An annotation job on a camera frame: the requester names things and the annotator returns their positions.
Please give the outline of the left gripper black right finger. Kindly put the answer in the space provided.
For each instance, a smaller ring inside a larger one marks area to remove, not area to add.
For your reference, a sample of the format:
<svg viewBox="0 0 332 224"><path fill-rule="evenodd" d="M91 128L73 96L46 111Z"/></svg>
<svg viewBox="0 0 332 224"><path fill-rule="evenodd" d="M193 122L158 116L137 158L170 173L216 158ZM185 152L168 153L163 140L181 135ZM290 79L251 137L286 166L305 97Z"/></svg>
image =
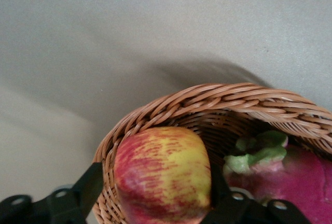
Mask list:
<svg viewBox="0 0 332 224"><path fill-rule="evenodd" d="M266 206L247 194L232 191L220 166L211 164L212 205L204 224L312 224L291 202L270 200Z"/></svg>

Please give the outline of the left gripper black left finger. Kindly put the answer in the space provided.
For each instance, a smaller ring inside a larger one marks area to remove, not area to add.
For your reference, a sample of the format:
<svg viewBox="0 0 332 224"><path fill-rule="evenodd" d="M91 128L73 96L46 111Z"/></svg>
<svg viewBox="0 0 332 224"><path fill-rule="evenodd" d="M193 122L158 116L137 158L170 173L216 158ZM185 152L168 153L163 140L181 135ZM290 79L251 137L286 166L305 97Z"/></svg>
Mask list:
<svg viewBox="0 0 332 224"><path fill-rule="evenodd" d="M34 202L27 194L0 201L0 224L87 224L103 190L103 166L93 163L69 188L60 188Z"/></svg>

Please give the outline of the red yellow apple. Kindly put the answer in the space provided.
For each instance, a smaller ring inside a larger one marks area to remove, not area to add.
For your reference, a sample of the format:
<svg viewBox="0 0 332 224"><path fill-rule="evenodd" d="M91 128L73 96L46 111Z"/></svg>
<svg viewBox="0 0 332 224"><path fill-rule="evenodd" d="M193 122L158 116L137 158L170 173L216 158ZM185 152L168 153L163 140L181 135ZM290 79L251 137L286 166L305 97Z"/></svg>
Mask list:
<svg viewBox="0 0 332 224"><path fill-rule="evenodd" d="M199 224L211 209L203 140L182 127L157 127L123 140L114 179L128 224Z"/></svg>

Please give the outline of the pink dragon fruit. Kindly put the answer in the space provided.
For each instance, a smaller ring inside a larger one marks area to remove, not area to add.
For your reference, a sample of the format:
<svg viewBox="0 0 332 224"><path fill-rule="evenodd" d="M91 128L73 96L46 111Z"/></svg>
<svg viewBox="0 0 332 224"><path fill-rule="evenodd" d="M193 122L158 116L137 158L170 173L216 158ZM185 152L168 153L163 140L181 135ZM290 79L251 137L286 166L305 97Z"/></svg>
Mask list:
<svg viewBox="0 0 332 224"><path fill-rule="evenodd" d="M224 161L229 187L248 191L263 205L290 201L312 224L332 224L332 161L290 144L286 134L239 138Z"/></svg>

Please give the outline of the brown wicker basket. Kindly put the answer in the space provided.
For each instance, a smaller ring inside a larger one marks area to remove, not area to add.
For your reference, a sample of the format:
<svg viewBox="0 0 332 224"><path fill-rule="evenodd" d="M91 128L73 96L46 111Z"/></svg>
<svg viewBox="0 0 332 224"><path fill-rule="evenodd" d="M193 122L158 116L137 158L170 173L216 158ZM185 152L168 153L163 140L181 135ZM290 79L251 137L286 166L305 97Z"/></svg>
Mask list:
<svg viewBox="0 0 332 224"><path fill-rule="evenodd" d="M114 159L123 139L151 127L179 126L203 139L221 163L240 136L279 130L332 160L332 112L291 91L252 83L208 83L160 97L123 117L99 144L104 188L93 207L98 224L127 224L114 183Z"/></svg>

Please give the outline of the brown table cloth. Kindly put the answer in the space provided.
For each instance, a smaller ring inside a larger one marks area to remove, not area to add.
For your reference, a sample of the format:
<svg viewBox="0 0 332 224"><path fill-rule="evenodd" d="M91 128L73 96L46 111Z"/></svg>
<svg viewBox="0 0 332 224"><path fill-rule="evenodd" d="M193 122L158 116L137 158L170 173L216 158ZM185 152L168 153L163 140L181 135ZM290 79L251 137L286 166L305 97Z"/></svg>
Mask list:
<svg viewBox="0 0 332 224"><path fill-rule="evenodd" d="M74 183L154 99L239 82L332 111L332 0L0 0L0 201Z"/></svg>

